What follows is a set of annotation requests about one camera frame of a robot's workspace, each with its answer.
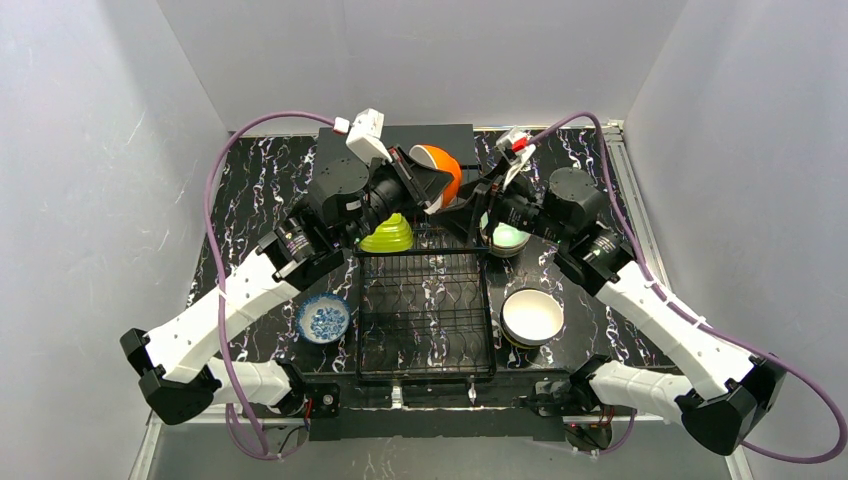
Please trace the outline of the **orange white bowl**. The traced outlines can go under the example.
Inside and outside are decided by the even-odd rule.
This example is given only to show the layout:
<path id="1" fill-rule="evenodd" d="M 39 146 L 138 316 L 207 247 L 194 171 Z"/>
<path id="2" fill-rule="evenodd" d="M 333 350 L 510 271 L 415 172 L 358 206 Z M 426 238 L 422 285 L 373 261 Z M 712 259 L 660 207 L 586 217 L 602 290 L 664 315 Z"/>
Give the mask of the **orange white bowl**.
<path id="1" fill-rule="evenodd" d="M 414 145 L 409 155 L 420 165 L 451 174 L 452 181 L 440 196 L 440 206 L 449 207 L 455 201 L 462 184 L 462 172 L 458 161 L 444 149 L 433 145 Z"/>

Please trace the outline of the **green white bowl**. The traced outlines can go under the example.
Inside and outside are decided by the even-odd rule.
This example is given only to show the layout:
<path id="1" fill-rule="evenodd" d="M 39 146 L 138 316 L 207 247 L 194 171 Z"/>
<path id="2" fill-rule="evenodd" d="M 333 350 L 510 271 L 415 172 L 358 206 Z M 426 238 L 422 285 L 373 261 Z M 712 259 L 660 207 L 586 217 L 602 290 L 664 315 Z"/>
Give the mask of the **green white bowl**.
<path id="1" fill-rule="evenodd" d="M 407 219 L 400 213 L 394 213 L 371 235 L 366 236 L 358 247 L 367 253 L 399 253 L 411 249 L 414 238 L 412 227 Z"/>

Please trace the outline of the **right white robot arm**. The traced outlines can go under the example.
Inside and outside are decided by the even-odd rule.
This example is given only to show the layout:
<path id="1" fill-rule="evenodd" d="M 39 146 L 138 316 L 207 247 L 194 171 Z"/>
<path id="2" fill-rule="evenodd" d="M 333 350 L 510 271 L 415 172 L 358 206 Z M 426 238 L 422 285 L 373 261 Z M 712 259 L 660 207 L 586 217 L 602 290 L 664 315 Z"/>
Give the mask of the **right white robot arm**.
<path id="1" fill-rule="evenodd" d="M 460 193 L 433 215 L 436 224 L 467 240 L 485 218 L 488 226 L 504 223 L 556 244 L 554 262 L 562 274 L 622 314 L 681 371 L 660 374 L 595 355 L 570 375 L 568 407 L 625 406 L 657 415 L 720 455 L 731 454 L 770 410 L 785 370 L 690 324 L 681 308 L 671 306 L 670 295 L 658 296 L 631 244 L 599 222 L 610 201 L 589 174 L 556 170 L 541 199 L 496 172 Z"/>

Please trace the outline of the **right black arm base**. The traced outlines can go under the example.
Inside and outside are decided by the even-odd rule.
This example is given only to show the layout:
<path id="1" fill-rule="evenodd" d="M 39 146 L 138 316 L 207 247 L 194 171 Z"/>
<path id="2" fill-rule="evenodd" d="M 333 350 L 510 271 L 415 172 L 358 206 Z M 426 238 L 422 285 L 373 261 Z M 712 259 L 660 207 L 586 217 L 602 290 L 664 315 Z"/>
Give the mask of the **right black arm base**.
<path id="1" fill-rule="evenodd" d="M 606 355 L 594 354 L 566 379 L 543 380 L 537 382 L 529 395 L 517 397 L 514 405 L 526 408 L 540 417 L 564 417 L 571 414 L 590 415 L 598 413 L 594 422 L 581 425 L 569 424 L 566 432 L 571 435 L 567 440 L 574 453 L 588 455 L 593 459 L 608 455 L 621 448 L 630 438 L 636 421 L 637 410 L 630 408 L 626 429 L 618 440 L 613 440 L 610 424 L 615 418 L 615 406 L 604 403 L 591 388 L 590 381 L 595 379 L 601 367 L 611 366 L 612 359 Z"/>

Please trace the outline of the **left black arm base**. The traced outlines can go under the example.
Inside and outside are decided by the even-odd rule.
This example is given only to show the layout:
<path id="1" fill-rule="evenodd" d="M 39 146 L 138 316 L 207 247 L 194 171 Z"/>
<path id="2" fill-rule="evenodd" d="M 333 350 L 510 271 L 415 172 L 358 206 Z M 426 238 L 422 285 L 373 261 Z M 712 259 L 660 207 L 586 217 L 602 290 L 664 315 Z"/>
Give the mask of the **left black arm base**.
<path id="1" fill-rule="evenodd" d="M 265 408 L 278 417 L 299 420 L 298 424 L 288 428 L 279 445 L 277 455 L 285 458 L 306 444 L 315 419 L 339 415 L 341 390 L 335 382 L 309 379 L 289 360 L 271 361 L 269 368 L 284 389 Z"/>

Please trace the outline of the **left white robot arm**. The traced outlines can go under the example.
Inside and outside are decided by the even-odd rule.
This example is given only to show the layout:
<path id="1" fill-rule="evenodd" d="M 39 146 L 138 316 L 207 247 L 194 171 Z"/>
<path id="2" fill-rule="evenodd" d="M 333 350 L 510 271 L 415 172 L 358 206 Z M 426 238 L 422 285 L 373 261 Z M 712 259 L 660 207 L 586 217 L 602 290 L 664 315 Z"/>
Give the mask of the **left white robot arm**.
<path id="1" fill-rule="evenodd" d="M 235 362 L 229 341 L 338 268 L 346 250 L 392 215 L 447 207 L 461 180 L 458 162 L 430 145 L 340 158 L 317 172 L 286 218 L 215 290 L 151 331 L 121 337 L 147 404 L 168 425 L 219 404 L 299 413 L 308 401 L 299 370 L 284 360 Z"/>

